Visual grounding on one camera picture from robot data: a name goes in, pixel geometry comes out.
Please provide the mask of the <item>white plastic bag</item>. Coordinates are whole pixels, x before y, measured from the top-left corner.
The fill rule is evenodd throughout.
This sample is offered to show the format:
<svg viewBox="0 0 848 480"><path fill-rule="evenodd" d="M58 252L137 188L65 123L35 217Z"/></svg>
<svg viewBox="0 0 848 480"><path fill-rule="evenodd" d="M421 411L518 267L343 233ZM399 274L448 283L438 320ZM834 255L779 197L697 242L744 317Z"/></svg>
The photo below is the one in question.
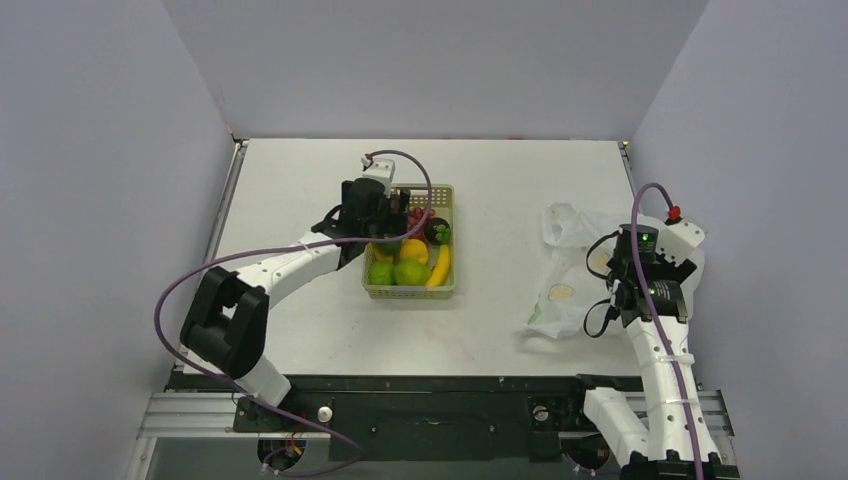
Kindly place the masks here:
<svg viewBox="0 0 848 480"><path fill-rule="evenodd" d="M640 225L664 227L654 217L637 216ZM607 214L584 211L568 203L555 203L543 214L542 237L550 248L550 269L542 284L527 328L551 338L575 335L582 318L596 300L608 300L611 294L593 272L607 273L606 262L613 257L613 245L602 237L615 234L631 223L628 213ZM679 324L687 324L693 313L693 294L701 280L705 257L700 246L687 260L697 270L682 284L685 311Z"/></svg>

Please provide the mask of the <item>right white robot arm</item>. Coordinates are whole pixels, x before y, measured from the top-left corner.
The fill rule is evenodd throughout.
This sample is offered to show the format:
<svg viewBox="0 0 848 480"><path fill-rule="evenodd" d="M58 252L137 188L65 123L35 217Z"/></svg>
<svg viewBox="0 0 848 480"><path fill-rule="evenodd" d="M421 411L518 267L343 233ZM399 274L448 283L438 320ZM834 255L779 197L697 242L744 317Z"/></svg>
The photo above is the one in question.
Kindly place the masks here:
<svg viewBox="0 0 848 480"><path fill-rule="evenodd" d="M639 418L610 378L586 379L564 400L566 418L597 428L623 479L737 479L711 436L692 372L690 314L683 284L706 231L690 219L661 229L622 224L603 274L606 323L618 320L640 368L646 417Z"/></svg>

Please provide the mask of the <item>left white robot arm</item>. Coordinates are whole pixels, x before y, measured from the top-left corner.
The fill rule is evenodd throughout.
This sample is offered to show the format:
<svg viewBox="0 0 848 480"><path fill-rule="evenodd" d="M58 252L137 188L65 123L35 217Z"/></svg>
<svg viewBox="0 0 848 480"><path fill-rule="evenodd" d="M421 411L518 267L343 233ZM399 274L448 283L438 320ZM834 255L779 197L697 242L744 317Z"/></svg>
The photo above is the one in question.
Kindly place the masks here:
<svg viewBox="0 0 848 480"><path fill-rule="evenodd" d="M265 344L270 310L312 280L335 272L375 239L408 230L410 193L360 178L341 186L341 201L286 251L237 270L221 266L202 277L180 342L254 398L272 429L291 427L298 402L292 384L269 360Z"/></svg>

